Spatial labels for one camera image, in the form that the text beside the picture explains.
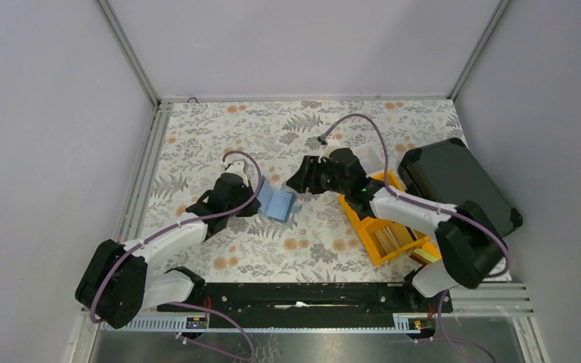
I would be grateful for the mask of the blue card holder wallet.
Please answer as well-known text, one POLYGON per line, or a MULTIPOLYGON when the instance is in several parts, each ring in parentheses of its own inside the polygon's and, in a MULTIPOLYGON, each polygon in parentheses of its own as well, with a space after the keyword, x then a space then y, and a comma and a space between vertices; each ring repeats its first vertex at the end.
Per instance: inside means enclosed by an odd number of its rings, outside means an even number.
POLYGON ((287 222, 293 213, 298 213, 301 206, 296 204, 297 195, 271 186, 267 179, 258 193, 260 202, 259 214, 277 222, 287 222))

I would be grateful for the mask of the white card storage bin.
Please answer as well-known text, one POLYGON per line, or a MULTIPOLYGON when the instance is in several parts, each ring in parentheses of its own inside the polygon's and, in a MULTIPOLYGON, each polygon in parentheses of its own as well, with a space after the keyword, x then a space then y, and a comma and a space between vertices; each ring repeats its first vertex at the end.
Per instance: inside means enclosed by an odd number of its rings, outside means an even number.
POLYGON ((362 168, 368 175, 373 175, 384 169, 383 160, 377 155, 369 143, 353 147, 352 152, 358 157, 362 168))

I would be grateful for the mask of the yellow card storage bin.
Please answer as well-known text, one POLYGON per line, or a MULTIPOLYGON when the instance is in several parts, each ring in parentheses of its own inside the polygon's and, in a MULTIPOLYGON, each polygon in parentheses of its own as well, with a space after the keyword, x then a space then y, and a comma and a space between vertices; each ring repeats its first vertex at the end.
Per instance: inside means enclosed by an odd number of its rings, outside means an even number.
POLYGON ((371 217, 360 219, 344 196, 339 196, 339 202, 373 265, 393 261, 402 255, 410 258, 412 251, 417 248, 441 256, 431 238, 420 231, 388 220, 371 217))

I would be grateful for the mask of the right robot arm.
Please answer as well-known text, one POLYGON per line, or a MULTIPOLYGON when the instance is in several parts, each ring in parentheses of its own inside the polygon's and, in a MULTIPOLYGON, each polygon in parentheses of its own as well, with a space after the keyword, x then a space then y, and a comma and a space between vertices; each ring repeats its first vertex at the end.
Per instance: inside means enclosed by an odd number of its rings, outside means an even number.
POLYGON ((306 155, 286 185, 298 194, 337 193, 360 219, 397 222, 432 237, 440 260, 417 270, 403 292, 413 311, 425 310, 434 296, 453 287, 477 288, 508 259, 507 247, 479 205, 437 203, 401 192, 372 178, 348 147, 306 155))

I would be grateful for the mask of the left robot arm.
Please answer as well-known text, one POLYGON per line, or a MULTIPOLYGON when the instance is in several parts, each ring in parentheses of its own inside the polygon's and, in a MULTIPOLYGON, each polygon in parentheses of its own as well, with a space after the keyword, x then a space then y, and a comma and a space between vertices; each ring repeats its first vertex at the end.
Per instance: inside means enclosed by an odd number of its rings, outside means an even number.
POLYGON ((260 203, 245 172, 224 171, 212 189, 188 207, 183 220, 154 236, 124 244, 101 242, 77 285, 75 299, 96 321, 126 326, 141 310, 177 302, 194 311, 204 303, 202 278, 187 268, 156 273, 177 250, 200 244, 223 230, 228 220, 253 216, 260 203))

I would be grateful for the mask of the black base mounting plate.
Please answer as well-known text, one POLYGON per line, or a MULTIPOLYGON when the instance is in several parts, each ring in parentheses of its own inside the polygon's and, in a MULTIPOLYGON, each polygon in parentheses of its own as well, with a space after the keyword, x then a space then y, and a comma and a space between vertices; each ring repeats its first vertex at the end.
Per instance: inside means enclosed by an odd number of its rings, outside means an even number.
POLYGON ((450 313, 450 297, 422 297, 403 283, 219 283, 194 279, 186 307, 162 304, 158 312, 214 309, 248 329, 362 329, 394 327, 395 315, 428 319, 450 313))

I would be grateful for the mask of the small yellow green block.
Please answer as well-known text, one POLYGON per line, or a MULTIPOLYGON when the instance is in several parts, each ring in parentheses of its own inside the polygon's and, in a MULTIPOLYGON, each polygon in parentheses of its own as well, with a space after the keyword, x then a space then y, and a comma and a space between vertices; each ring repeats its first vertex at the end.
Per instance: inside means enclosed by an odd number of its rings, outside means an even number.
POLYGON ((414 249, 410 258, 421 265, 429 265, 441 260, 441 256, 438 253, 430 253, 421 248, 414 249))

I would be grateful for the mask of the black hard case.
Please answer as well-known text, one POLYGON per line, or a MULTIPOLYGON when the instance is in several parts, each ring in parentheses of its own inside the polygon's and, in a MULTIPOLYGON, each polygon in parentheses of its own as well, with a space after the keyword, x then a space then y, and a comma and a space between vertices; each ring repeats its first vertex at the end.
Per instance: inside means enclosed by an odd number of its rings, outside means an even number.
POLYGON ((406 191, 417 197, 457 206, 476 203, 502 237, 523 224, 523 216, 460 138, 407 151, 398 174, 406 191))

